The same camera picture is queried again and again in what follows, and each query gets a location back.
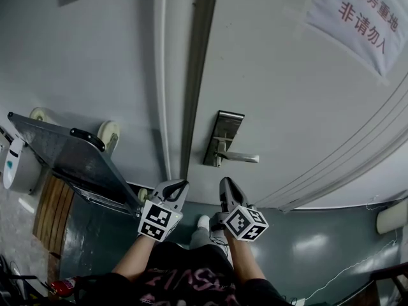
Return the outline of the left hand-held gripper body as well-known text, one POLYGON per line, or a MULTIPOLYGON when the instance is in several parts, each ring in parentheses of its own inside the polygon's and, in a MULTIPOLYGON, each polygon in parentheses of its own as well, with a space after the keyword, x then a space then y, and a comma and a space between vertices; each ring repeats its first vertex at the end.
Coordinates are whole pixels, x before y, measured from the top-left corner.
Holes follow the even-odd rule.
POLYGON ((183 218, 181 212, 183 204, 183 197, 162 201, 158 196, 147 196, 138 234, 163 242, 183 218))

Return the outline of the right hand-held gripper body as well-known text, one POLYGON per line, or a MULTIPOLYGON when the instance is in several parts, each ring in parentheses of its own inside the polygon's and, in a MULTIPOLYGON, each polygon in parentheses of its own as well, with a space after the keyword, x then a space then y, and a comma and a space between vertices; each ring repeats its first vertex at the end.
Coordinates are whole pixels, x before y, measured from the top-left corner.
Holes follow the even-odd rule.
POLYGON ((236 205, 230 212, 218 212, 210 220, 212 231, 227 229, 237 240, 253 242, 268 228, 264 215, 253 208, 236 205))

